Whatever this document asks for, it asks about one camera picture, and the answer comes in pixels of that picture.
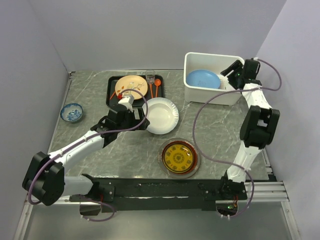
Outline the light blue plate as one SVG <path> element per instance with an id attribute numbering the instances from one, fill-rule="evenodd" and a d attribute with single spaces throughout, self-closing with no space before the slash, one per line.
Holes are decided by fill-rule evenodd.
<path id="1" fill-rule="evenodd" d="M 197 69 L 186 76 L 186 83 L 192 87 L 219 89 L 221 80 L 217 74 L 206 69 Z"/>

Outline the white scalloped plate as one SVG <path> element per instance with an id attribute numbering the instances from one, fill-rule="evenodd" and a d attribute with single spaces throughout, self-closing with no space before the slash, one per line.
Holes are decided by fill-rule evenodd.
<path id="1" fill-rule="evenodd" d="M 171 100 L 156 97 L 149 99 L 147 106 L 149 125 L 146 130 L 148 132 L 164 135 L 171 132 L 177 126 L 180 115 L 177 106 Z"/>

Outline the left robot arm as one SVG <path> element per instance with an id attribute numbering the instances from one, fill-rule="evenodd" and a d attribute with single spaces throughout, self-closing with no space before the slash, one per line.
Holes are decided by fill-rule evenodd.
<path id="1" fill-rule="evenodd" d="M 22 181 L 28 202 L 50 206 L 65 195 L 95 200 L 100 193 L 98 186 L 85 176 L 65 177 L 66 172 L 91 153 L 108 146 L 119 133 L 146 130 L 150 124 L 148 112 L 148 108 L 132 109 L 130 104 L 116 104 L 79 139 L 51 153 L 36 153 Z"/>

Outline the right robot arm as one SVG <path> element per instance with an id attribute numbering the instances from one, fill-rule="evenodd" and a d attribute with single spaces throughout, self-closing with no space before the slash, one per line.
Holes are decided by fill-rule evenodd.
<path id="1" fill-rule="evenodd" d="M 240 90 L 248 106 L 239 132 L 240 148 L 218 188 L 224 199 L 235 199 L 246 191 L 247 172 L 257 155 L 272 142 L 280 118 L 280 111 L 268 103 L 262 84 L 257 80 L 260 66 L 253 58 L 244 62 L 236 60 L 220 73 L 235 90 Z"/>

